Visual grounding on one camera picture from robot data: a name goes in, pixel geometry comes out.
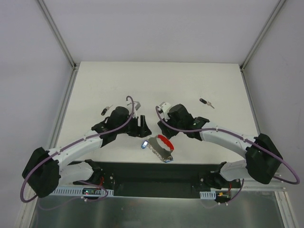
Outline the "blue head key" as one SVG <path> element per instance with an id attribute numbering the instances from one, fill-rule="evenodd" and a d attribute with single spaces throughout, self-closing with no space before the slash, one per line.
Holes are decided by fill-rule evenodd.
<path id="1" fill-rule="evenodd" d="M 145 140 L 142 145 L 141 145 L 141 148 L 142 149 L 145 149 L 147 146 L 148 146 L 149 142 L 147 140 Z"/>

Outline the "keyring with red tag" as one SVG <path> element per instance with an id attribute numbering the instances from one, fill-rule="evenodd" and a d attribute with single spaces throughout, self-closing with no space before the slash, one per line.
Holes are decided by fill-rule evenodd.
<path id="1" fill-rule="evenodd" d="M 174 146 L 164 135 L 156 135 L 148 140 L 148 148 L 164 163 L 173 161 Z"/>

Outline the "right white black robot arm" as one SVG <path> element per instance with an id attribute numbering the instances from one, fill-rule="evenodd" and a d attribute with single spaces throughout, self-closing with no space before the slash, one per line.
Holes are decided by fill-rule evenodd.
<path id="1" fill-rule="evenodd" d="M 157 124 L 168 139 L 182 132 L 189 138 L 219 145 L 242 157 L 240 161 L 224 161 L 208 174 L 204 181 L 211 188 L 221 189 L 231 181 L 244 178 L 269 184 L 282 163 L 283 157 L 266 134 L 240 135 L 219 128 L 209 119 L 193 117 L 182 104 L 170 106 L 163 102 L 155 109 Z"/>

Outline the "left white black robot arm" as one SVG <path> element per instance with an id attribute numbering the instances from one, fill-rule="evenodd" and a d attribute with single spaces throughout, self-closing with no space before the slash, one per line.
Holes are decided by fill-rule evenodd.
<path id="1" fill-rule="evenodd" d="M 100 172 L 93 161 L 72 164 L 81 156 L 113 142 L 117 135 L 145 138 L 152 134 L 145 116 L 135 117 L 125 107 L 118 106 L 100 123 L 91 127 L 81 139 L 64 147 L 49 150 L 35 149 L 25 166 L 22 177 L 36 194 L 44 198 L 58 185 L 77 181 L 87 181 L 95 185 L 100 181 Z"/>

